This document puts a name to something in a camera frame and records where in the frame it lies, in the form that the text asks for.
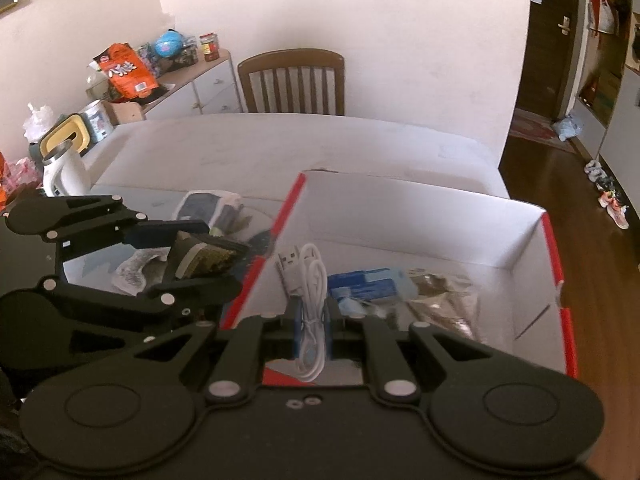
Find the yellow grey container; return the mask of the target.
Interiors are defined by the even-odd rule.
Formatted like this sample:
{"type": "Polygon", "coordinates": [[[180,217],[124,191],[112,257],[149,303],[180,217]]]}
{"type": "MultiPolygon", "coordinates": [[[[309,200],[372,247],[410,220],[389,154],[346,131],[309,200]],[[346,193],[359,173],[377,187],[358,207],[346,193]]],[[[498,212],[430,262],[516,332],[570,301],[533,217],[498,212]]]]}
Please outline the yellow grey container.
{"type": "Polygon", "coordinates": [[[91,136],[81,114],[71,114],[60,120],[39,141],[37,153],[44,157],[64,141],[72,142],[72,147],[79,154],[88,150],[91,136]]]}

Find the white blue tin can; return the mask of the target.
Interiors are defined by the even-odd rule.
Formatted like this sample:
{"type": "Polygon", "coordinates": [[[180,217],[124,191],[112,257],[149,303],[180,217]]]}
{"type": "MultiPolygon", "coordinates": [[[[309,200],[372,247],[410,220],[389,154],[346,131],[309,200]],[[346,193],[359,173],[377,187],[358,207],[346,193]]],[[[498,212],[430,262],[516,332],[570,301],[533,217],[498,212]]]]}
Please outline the white blue tin can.
{"type": "Polygon", "coordinates": [[[81,110],[80,114],[89,130],[92,143],[103,141],[113,132],[114,126],[101,100],[90,102],[81,110]]]}

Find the blue globe ball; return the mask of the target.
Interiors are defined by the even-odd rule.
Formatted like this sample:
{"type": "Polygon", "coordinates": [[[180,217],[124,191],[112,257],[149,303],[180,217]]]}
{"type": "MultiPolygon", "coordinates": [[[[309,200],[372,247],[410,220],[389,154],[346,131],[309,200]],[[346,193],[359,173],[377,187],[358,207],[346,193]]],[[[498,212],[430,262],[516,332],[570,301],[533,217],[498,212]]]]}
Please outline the blue globe ball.
{"type": "Polygon", "coordinates": [[[169,29],[155,40],[154,51],[160,58],[174,58],[183,48],[183,36],[180,32],[169,29]]]}

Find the dark blue speckled mat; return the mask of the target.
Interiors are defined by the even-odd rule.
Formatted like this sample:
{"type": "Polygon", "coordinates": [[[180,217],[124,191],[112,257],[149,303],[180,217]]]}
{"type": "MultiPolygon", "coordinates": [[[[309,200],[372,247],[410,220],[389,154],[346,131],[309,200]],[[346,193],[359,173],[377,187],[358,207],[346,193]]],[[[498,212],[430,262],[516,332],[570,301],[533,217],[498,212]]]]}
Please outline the dark blue speckled mat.
{"type": "Polygon", "coordinates": [[[273,251],[273,235],[270,230],[263,230],[253,235],[247,242],[247,258],[269,258],[273,251]]]}

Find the silver foil snack bag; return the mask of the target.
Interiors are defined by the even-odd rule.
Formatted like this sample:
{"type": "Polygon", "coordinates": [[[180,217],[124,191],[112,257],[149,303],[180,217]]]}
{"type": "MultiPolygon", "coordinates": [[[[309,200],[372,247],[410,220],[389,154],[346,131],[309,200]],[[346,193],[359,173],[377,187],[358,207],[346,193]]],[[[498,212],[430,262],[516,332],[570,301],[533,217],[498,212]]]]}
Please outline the silver foil snack bag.
{"type": "Polygon", "coordinates": [[[418,286],[418,298],[408,301],[418,321],[482,340],[478,328],[480,293],[471,280],[463,275],[428,273],[425,269],[411,269],[409,278],[418,286]]]}

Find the orange snack bag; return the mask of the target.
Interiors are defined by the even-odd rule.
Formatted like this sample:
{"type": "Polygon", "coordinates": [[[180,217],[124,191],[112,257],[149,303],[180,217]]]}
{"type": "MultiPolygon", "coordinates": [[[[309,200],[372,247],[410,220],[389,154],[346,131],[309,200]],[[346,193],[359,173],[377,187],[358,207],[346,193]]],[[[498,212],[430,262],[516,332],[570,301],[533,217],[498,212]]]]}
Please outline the orange snack bag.
{"type": "Polygon", "coordinates": [[[126,100],[148,98],[160,86],[129,44],[111,44],[93,59],[126,100]]]}

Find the white printed sachet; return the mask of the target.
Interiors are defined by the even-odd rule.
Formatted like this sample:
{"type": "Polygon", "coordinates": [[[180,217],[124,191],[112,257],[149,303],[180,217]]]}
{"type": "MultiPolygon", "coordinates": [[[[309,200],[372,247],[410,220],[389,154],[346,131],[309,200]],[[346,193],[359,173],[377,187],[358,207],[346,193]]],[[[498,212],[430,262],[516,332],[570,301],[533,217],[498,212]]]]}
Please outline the white printed sachet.
{"type": "Polygon", "coordinates": [[[160,284],[168,254],[167,247],[136,249],[131,257],[117,267],[112,275],[112,284],[130,296],[137,296],[150,286],[160,284]]]}

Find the white blue tissue pack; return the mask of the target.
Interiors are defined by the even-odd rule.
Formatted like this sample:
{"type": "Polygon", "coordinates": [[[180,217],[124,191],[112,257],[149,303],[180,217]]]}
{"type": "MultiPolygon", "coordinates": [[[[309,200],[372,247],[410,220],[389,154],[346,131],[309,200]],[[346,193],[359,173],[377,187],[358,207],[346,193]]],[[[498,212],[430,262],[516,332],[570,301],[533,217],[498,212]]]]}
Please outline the white blue tissue pack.
{"type": "Polygon", "coordinates": [[[242,196],[213,190],[186,193],[175,212],[176,220],[198,220],[209,227],[213,235],[231,232],[244,207],[242,196]]]}

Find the white wall cabinet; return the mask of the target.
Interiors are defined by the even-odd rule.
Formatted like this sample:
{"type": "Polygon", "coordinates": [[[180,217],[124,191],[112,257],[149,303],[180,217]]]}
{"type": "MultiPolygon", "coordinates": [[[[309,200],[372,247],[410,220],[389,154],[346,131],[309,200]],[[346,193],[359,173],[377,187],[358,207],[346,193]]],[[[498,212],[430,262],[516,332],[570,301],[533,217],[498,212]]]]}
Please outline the white wall cabinet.
{"type": "Polygon", "coordinates": [[[639,31],[639,0],[625,0],[629,12],[618,33],[594,32],[589,21],[590,0],[579,0],[576,39],[580,58],[574,84],[572,113],[582,122],[577,138],[582,154],[603,159],[631,203],[639,201],[639,58],[634,40],[639,31]],[[594,78],[605,76],[610,101],[603,114],[584,103],[579,93],[594,78]]]}

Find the dark seaweed snack packet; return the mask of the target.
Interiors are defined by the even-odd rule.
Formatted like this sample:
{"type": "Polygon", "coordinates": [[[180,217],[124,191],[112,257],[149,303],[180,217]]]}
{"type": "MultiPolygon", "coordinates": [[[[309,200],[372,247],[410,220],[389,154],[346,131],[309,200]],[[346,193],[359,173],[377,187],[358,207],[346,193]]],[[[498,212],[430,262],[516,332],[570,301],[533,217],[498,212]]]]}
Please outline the dark seaweed snack packet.
{"type": "Polygon", "coordinates": [[[168,252],[162,283],[228,273],[250,246],[227,237],[179,231],[168,252]]]}

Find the wooden chair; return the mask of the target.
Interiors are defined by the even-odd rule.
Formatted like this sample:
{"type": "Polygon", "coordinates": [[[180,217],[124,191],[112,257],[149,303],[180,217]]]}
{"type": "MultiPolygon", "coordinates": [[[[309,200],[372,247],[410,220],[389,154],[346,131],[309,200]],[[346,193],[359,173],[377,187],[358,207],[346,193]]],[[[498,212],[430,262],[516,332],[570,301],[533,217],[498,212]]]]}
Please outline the wooden chair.
{"type": "Polygon", "coordinates": [[[238,75],[249,113],[345,115],[345,59],[339,53],[269,51],[242,61],[238,75]]]}

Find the red white cardboard box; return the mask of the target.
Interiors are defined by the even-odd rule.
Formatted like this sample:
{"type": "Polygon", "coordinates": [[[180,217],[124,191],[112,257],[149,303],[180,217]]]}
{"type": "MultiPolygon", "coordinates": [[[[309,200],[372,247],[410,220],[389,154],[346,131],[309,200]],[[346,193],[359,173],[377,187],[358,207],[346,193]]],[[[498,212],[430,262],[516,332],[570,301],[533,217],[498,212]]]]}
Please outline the red white cardboard box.
{"type": "Polygon", "coordinates": [[[468,278],[486,344],[576,377],[564,274],[548,212],[496,196],[364,174],[299,174],[222,325],[283,312],[277,256],[315,244],[331,274],[392,268],[468,278]]]}

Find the white drawer cabinet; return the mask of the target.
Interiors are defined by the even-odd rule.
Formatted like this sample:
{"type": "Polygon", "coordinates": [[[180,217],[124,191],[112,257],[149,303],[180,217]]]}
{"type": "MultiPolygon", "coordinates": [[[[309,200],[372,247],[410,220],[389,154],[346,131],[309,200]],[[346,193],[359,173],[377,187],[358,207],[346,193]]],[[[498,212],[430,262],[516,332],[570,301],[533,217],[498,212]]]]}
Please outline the white drawer cabinet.
{"type": "Polygon", "coordinates": [[[144,119],[171,119],[211,114],[242,113],[232,58],[222,49],[219,58],[198,62],[163,74],[158,82],[167,89],[157,100],[142,107],[144,119]]]}

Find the brown door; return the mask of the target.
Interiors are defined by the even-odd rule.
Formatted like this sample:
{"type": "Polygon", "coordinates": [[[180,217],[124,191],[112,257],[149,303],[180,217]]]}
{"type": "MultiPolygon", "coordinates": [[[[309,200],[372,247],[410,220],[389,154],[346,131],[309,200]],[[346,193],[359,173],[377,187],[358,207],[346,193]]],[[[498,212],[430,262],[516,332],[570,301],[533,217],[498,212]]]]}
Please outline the brown door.
{"type": "Polygon", "coordinates": [[[551,119],[558,114],[570,70],[577,0],[530,0],[528,33],[516,107],[551,119]]]}

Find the red lidded jar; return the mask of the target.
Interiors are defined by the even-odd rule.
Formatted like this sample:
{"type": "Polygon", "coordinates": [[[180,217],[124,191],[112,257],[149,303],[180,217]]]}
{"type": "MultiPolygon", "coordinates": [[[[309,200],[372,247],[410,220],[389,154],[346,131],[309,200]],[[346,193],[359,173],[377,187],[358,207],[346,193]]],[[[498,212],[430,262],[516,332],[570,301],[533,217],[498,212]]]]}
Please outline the red lidded jar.
{"type": "Polygon", "coordinates": [[[214,32],[208,32],[198,36],[200,44],[203,50],[204,60],[206,62],[213,62],[220,57],[218,36],[214,32]]]}

